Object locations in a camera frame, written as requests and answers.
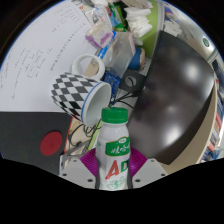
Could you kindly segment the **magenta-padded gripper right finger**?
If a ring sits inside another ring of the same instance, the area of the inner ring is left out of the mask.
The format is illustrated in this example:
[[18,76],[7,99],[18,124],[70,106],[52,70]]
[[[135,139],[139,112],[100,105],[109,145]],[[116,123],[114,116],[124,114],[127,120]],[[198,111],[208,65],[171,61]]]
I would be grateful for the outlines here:
[[135,148],[131,149],[127,188],[136,189],[146,186],[167,176],[167,172],[155,159],[147,159]]

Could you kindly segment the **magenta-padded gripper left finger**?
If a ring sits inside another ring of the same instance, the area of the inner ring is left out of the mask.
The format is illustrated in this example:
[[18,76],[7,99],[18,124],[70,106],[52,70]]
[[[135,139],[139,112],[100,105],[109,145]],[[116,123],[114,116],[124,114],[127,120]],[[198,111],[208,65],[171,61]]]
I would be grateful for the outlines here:
[[91,149],[84,155],[69,155],[60,157],[59,176],[78,186],[98,189],[99,174],[98,161],[95,157],[95,150]]

